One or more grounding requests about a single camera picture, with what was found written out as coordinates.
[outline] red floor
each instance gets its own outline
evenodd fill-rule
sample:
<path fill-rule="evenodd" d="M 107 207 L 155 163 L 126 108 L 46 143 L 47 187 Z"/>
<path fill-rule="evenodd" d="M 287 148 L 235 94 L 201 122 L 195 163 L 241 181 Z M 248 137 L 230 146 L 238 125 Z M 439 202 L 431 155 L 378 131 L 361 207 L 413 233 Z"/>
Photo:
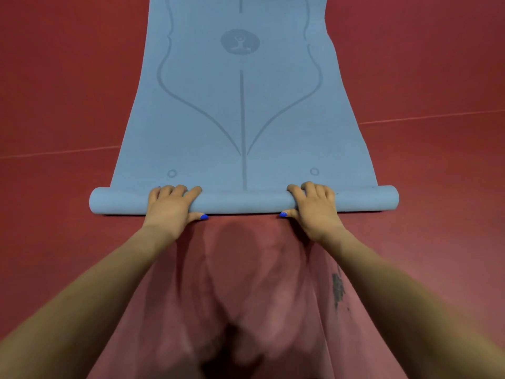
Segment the red floor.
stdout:
<path fill-rule="evenodd" d="M 148 0 L 0 0 L 0 337 L 142 223 L 94 216 L 87 200 L 112 176 L 147 11 Z M 345 225 L 503 347 L 504 16 L 502 0 L 329 0 L 327 9 L 377 178 L 401 195 L 397 210 L 346 214 Z M 198 223 L 192 248 L 205 248 L 215 280 L 240 280 L 226 255 L 245 270 L 257 262 L 241 237 L 198 243 L 228 228 L 273 253 L 297 245 L 274 216 Z M 214 284 L 220 296 L 230 282 Z M 315 291 L 321 309 L 328 293 Z M 332 356 L 335 372 L 403 377 L 348 286 L 344 297 L 352 332 L 329 330 L 335 314 L 321 315 L 329 344 L 344 351 Z"/>

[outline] blue yoga mat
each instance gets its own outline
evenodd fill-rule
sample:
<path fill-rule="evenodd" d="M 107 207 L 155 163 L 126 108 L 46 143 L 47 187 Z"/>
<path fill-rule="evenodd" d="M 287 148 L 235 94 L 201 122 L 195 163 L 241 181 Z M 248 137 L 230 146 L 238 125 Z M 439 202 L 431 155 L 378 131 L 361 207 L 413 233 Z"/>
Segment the blue yoga mat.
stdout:
<path fill-rule="evenodd" d="M 145 214 L 150 189 L 199 185 L 191 210 L 277 213 L 286 186 L 329 185 L 340 211 L 392 210 L 324 20 L 327 0 L 150 0 L 142 74 L 97 214 Z"/>

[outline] yoga logo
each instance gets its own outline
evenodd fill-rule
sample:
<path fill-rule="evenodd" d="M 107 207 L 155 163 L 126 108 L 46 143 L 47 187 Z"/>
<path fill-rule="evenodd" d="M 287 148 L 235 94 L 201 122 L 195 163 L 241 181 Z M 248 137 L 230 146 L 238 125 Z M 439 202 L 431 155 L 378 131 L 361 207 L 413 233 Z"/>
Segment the yoga logo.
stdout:
<path fill-rule="evenodd" d="M 232 29 L 223 34 L 221 44 L 228 53 L 246 56 L 260 47 L 260 39 L 246 30 Z"/>

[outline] person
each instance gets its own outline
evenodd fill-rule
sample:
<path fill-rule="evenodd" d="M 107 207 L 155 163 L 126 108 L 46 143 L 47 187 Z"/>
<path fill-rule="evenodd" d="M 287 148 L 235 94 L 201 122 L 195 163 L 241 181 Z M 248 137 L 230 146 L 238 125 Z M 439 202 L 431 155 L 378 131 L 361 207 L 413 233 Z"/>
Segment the person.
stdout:
<path fill-rule="evenodd" d="M 289 185 L 294 218 L 335 259 L 409 378 L 505 378 L 502 350 L 451 315 L 407 274 L 358 241 L 342 224 L 335 193 Z M 142 228 L 79 276 L 0 344 L 0 378 L 85 378 L 114 332 L 137 285 L 189 222 L 200 187 L 155 188 Z"/>

